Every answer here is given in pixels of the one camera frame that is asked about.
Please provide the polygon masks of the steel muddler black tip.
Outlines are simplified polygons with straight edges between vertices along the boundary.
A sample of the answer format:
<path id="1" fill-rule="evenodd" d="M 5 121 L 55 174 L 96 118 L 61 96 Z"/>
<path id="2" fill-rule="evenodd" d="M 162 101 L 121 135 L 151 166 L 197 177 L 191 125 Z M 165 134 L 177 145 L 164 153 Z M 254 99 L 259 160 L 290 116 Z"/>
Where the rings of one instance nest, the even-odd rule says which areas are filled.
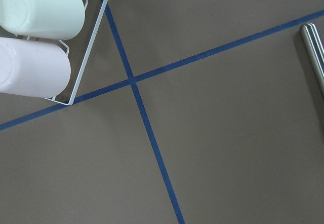
<path id="1" fill-rule="evenodd" d="M 323 96 L 323 44 L 320 34 L 315 24 L 308 22 L 301 26 L 300 35 Z"/>

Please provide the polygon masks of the pink cup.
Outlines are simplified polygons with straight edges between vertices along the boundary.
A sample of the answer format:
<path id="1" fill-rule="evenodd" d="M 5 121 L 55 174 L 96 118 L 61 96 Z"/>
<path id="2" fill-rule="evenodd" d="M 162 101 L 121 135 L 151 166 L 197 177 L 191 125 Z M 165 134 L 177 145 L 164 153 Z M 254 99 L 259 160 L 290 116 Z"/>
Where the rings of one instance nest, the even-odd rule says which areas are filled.
<path id="1" fill-rule="evenodd" d="M 68 56 L 57 45 L 1 38 L 1 92 L 50 98 L 68 85 Z"/>

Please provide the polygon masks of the mint green cup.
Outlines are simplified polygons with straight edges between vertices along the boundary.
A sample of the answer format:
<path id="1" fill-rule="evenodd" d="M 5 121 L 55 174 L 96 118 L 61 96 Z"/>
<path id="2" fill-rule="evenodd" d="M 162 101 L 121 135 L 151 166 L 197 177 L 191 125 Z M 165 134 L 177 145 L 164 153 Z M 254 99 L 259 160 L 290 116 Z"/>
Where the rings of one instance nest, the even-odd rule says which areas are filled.
<path id="1" fill-rule="evenodd" d="M 1 0 L 1 27 L 13 34 L 69 40 L 84 22 L 83 0 Z"/>

